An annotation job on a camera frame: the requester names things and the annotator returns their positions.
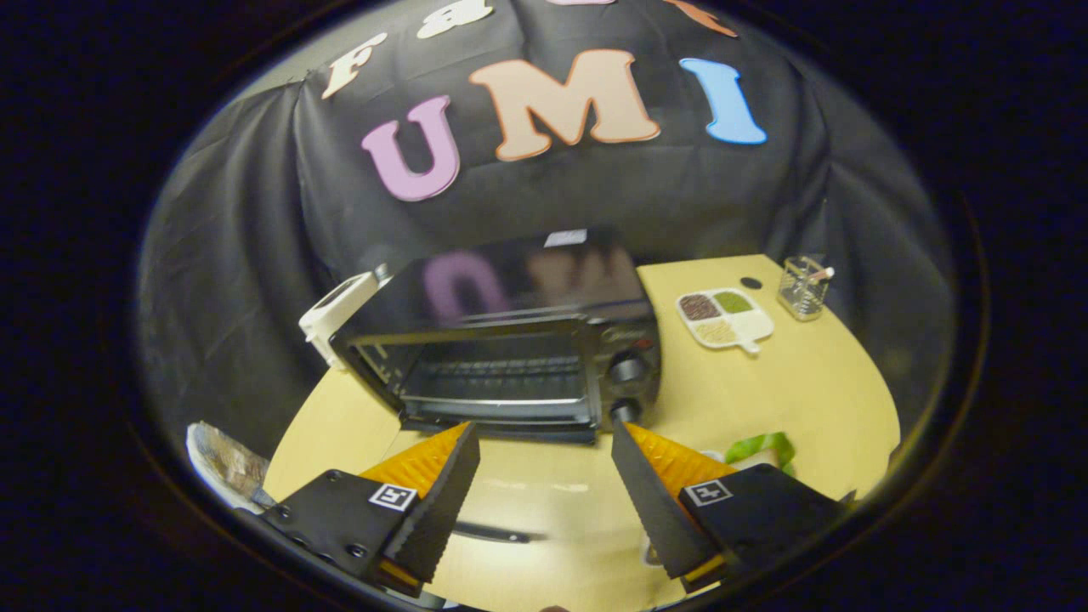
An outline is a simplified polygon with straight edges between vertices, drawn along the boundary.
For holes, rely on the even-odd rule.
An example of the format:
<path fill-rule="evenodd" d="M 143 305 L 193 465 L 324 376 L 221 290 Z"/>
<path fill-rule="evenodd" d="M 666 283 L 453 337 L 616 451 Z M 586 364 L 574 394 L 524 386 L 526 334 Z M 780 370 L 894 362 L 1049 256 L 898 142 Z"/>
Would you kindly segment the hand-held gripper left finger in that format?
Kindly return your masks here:
<path fill-rule="evenodd" d="M 474 423 L 459 423 L 358 475 L 329 469 L 255 516 L 319 565 L 401 595 L 438 570 L 479 465 Z"/>

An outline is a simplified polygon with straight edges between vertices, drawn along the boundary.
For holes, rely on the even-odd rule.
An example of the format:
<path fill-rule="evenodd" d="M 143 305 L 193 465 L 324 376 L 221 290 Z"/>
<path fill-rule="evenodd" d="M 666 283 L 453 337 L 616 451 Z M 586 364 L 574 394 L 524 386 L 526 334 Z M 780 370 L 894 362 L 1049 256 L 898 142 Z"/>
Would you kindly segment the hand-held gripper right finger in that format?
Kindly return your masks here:
<path fill-rule="evenodd" d="M 846 514 L 772 464 L 737 469 L 636 423 L 614 427 L 611 458 L 650 546 L 685 592 L 772 570 Z"/>

